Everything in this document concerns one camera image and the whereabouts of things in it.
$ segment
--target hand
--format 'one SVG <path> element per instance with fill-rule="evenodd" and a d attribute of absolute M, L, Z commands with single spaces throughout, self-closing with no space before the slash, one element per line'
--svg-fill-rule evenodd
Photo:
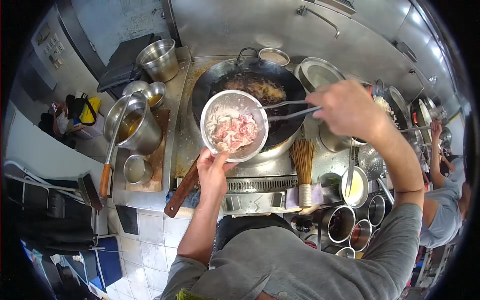
<path fill-rule="evenodd" d="M 202 188 L 201 199 L 218 201 L 227 192 L 225 172 L 237 163 L 225 163 L 229 153 L 222 151 L 215 157 L 207 147 L 200 152 L 197 160 L 198 178 Z"/>
<path fill-rule="evenodd" d="M 439 119 L 433 119 L 433 122 L 430 123 L 430 127 L 432 129 L 432 140 L 438 140 L 440 138 L 440 134 L 442 133 L 442 121 Z"/>
<path fill-rule="evenodd" d="M 313 117 L 324 119 L 336 135 L 356 136 L 370 142 L 385 126 L 393 125 L 365 88 L 354 80 L 321 86 L 305 100 L 322 107 Z"/>

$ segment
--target black wok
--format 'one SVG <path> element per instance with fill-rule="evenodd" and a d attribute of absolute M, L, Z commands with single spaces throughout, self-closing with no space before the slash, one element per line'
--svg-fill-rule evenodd
<path fill-rule="evenodd" d="M 244 91 L 257 98 L 263 105 L 305 99 L 302 84 L 291 72 L 268 60 L 242 58 L 242 52 L 246 49 L 257 52 L 254 48 L 244 48 L 238 58 L 220 62 L 198 78 L 192 91 L 192 108 L 197 126 L 200 126 L 199 120 L 208 99 L 223 90 Z M 306 108 L 306 104 L 295 104 L 268 109 L 266 112 L 268 116 L 287 115 Z M 301 116 L 270 122 L 268 138 L 262 152 L 288 139 L 300 128 L 304 119 L 305 116 Z"/>

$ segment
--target cutting board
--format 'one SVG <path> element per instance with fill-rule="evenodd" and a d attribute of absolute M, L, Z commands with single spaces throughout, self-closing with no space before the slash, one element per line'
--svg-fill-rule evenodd
<path fill-rule="evenodd" d="M 161 109 L 153 112 L 158 124 L 162 128 L 163 136 L 158 148 L 150 155 L 141 156 L 148 161 L 153 168 L 152 179 L 145 184 L 130 184 L 127 182 L 126 190 L 141 191 L 141 192 L 161 192 L 162 191 L 162 172 L 163 172 L 163 156 L 165 153 L 165 140 L 167 139 L 168 117 L 170 115 L 169 109 Z"/>

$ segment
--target wok brush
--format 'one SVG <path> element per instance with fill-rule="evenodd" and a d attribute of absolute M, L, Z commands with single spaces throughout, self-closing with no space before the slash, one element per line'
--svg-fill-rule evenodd
<path fill-rule="evenodd" d="M 299 181 L 300 208 L 312 206 L 312 165 L 315 155 L 316 143 L 313 140 L 297 140 L 290 148 L 290 156 L 297 169 Z"/>

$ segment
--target electrical outlet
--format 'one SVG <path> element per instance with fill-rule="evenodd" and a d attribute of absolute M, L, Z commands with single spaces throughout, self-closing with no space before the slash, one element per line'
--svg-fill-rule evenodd
<path fill-rule="evenodd" d="M 52 40 L 55 44 L 57 44 L 59 42 L 59 38 L 58 38 L 56 33 L 53 34 Z"/>
<path fill-rule="evenodd" d="M 50 48 L 55 47 L 55 43 L 53 42 L 53 38 L 51 38 L 51 39 L 48 41 L 48 45 L 50 46 Z"/>
<path fill-rule="evenodd" d="M 63 45 L 62 45 L 61 43 L 59 43 L 59 44 L 57 45 L 57 49 L 58 49 L 58 51 L 59 51 L 60 53 L 62 53 L 62 52 L 65 50 L 65 48 L 63 47 Z"/>

